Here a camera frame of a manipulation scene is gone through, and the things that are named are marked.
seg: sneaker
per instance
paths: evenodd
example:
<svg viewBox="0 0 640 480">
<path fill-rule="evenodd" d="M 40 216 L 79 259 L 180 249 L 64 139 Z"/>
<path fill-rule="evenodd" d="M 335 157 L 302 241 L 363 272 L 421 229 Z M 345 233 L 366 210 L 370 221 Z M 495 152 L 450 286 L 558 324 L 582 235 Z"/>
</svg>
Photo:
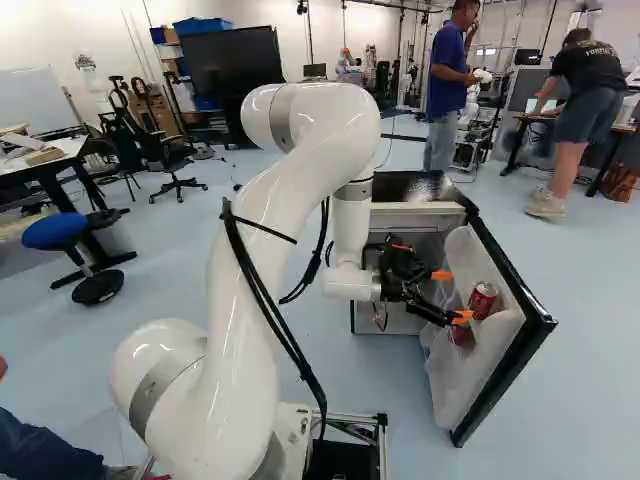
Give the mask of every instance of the sneaker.
<svg viewBox="0 0 640 480">
<path fill-rule="evenodd" d="M 543 200 L 547 193 L 551 193 L 549 192 L 549 190 L 547 190 L 547 187 L 538 187 L 529 194 L 529 197 L 531 197 L 532 200 L 538 202 L 540 200 Z"/>
<path fill-rule="evenodd" d="M 550 220 L 560 220 L 565 217 L 564 200 L 556 198 L 547 189 L 533 192 L 531 198 L 533 201 L 524 209 L 525 213 Z"/>
</svg>

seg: gray pants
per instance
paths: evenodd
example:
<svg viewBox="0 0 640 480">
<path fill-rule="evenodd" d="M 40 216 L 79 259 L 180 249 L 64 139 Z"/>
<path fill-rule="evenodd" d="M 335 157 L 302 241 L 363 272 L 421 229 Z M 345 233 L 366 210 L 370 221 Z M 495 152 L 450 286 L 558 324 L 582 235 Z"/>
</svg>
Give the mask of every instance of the gray pants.
<svg viewBox="0 0 640 480">
<path fill-rule="evenodd" d="M 445 171 L 451 166 L 456 153 L 458 112 L 449 112 L 429 124 L 429 136 L 424 147 L 423 168 Z"/>
</svg>

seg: gray shorts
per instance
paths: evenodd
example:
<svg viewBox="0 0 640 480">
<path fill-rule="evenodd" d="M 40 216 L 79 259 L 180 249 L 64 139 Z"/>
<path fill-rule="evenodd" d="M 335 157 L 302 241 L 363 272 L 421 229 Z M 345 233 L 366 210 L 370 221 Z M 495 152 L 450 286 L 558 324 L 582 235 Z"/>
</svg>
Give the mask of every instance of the gray shorts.
<svg viewBox="0 0 640 480">
<path fill-rule="evenodd" d="M 622 106 L 624 93 L 598 87 L 570 98 L 555 125 L 556 143 L 605 143 Z"/>
</svg>

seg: black t-shirt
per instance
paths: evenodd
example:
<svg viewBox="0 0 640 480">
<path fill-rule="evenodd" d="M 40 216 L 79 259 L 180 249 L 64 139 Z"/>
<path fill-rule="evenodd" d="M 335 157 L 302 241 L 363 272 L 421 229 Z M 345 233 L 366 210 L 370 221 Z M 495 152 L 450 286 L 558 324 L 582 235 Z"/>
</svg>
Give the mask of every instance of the black t-shirt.
<svg viewBox="0 0 640 480">
<path fill-rule="evenodd" d="M 596 87 L 626 90 L 620 59 L 616 50 L 604 42 L 585 40 L 564 48 L 551 66 L 550 76 L 563 75 L 571 86 L 571 96 Z"/>
</svg>

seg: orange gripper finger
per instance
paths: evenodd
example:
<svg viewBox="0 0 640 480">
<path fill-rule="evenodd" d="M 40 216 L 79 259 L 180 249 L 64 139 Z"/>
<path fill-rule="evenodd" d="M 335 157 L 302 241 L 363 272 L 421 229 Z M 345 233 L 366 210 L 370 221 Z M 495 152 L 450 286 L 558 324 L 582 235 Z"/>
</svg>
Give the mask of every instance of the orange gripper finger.
<svg viewBox="0 0 640 480">
<path fill-rule="evenodd" d="M 446 270 L 436 270 L 431 274 L 431 280 L 451 281 L 453 280 L 453 273 Z"/>
<path fill-rule="evenodd" d="M 456 313 L 459 313 L 462 317 L 454 318 L 451 325 L 462 325 L 473 318 L 473 310 L 456 310 Z"/>
</svg>

